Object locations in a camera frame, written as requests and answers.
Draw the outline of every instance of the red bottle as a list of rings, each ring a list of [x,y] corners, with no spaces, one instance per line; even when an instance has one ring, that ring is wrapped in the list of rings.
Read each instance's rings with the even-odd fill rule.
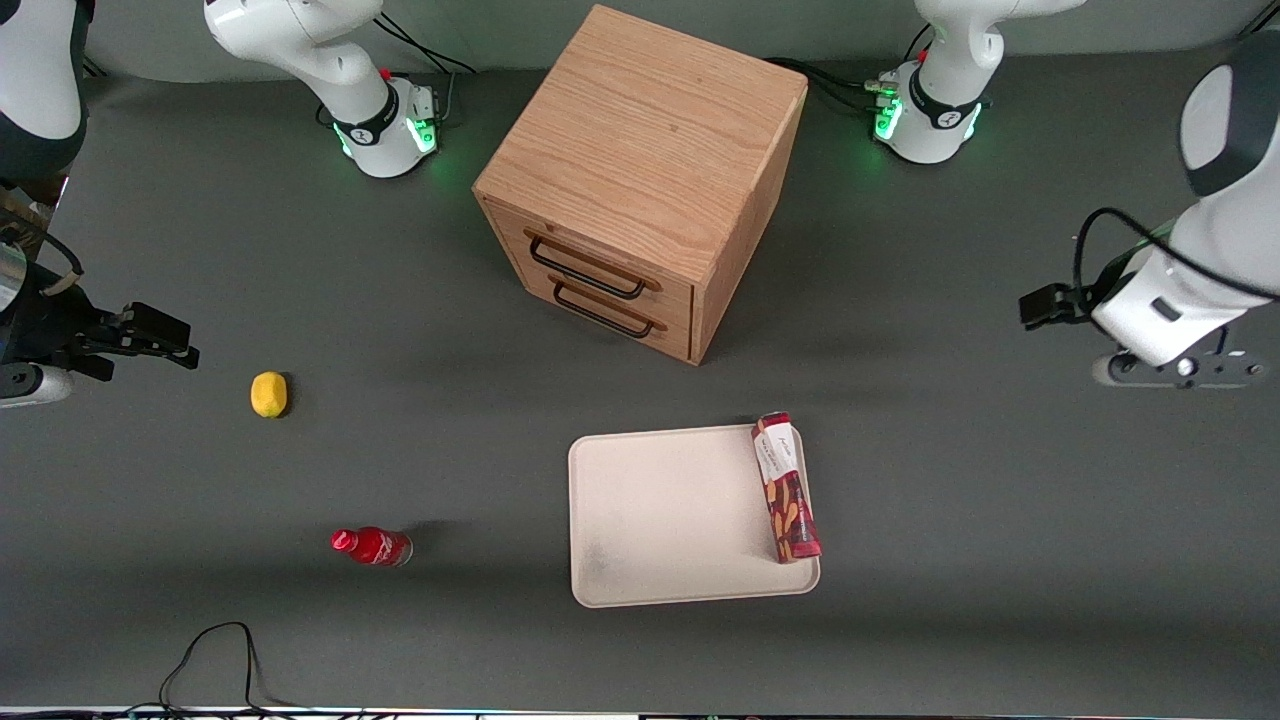
[[[413,541],[408,536],[372,527],[338,530],[329,538],[329,544],[364,565],[399,568],[413,556]]]

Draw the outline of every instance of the wooden cabinet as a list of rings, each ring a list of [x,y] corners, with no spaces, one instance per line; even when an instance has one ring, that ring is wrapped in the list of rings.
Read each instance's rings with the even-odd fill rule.
[[[474,191],[529,292],[696,365],[777,205],[806,87],[596,5]]]

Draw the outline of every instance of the gray table surface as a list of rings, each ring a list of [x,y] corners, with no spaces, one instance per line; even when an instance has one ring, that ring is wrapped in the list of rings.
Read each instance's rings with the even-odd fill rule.
[[[527,296],[476,208],[540,73],[461,78],[442,152],[393,181],[297,82],[99,86],[55,234],[97,304],[175,314],[204,360],[0,418],[0,697],[145,701],[241,619],[307,705],[1280,715],[1280,382],[1107,389],[1101,337],[1016,315],[1093,208],[1192,201],[1176,120],[1219,55],[1011,59],[932,168],[812,99],[696,369]],[[1089,263],[1130,242],[1100,225]],[[1280,359],[1275,323],[1236,337]],[[294,375],[285,420],[248,407],[266,369]],[[815,591],[573,601],[570,443],[774,409],[805,436]],[[365,523],[417,556],[328,550]],[[239,643],[175,701],[236,705]]]

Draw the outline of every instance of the metal drawer handle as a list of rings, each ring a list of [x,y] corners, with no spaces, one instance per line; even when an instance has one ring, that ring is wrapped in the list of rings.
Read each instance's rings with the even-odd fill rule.
[[[579,305],[576,302],[570,302],[568,300],[564,300],[563,297],[561,297],[561,291],[562,290],[564,290],[564,283],[557,282],[556,283],[556,290],[552,291],[552,297],[556,299],[556,302],[559,306],[567,307],[568,310],[572,310],[572,311],[577,313],[579,315],[582,315],[584,318],[586,318],[589,320],[595,320],[596,323],[600,323],[602,325],[609,328],[611,331],[617,331],[617,332],[620,332],[620,333],[622,333],[622,334],[625,334],[625,336],[627,336],[630,338],[635,338],[635,340],[644,340],[644,338],[649,337],[650,332],[653,332],[653,325],[654,325],[653,320],[646,322],[644,324],[644,329],[634,331],[634,329],[623,325],[622,323],[614,323],[613,320],[605,318],[604,315],[600,315],[599,313],[593,313],[593,311],[588,310],[586,307],[582,307],[581,305]]]
[[[543,246],[543,238],[538,237],[534,233],[529,233],[527,231],[526,231],[526,233],[530,237],[534,238],[532,242],[529,243],[529,254],[532,255],[534,260],[536,260],[540,265],[547,265],[548,268],[550,268],[553,270],[558,270],[558,272],[561,272],[561,273],[563,273],[563,274],[573,278],[575,281],[577,281],[577,282],[580,282],[582,284],[589,284],[589,286],[594,287],[595,290],[599,290],[600,292],[607,292],[607,293],[609,293],[613,297],[617,297],[620,300],[635,300],[636,297],[640,297],[641,292],[644,292],[644,281],[639,281],[637,279],[636,281],[636,287],[634,290],[627,291],[627,290],[613,287],[609,283],[600,282],[600,281],[593,278],[591,275],[582,274],[582,273],[575,270],[573,268],[570,268],[568,265],[563,265],[561,263],[557,263],[556,260],[552,260],[550,258],[539,255],[538,254],[538,249]]]

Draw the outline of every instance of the snack package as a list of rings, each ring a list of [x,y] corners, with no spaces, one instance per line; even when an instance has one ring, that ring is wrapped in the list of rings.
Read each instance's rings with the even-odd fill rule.
[[[751,429],[751,438],[755,460],[760,465],[760,478],[764,480],[764,501],[777,542],[778,562],[818,557],[822,555],[822,542],[800,484],[791,416],[786,413],[771,413],[760,418]]]

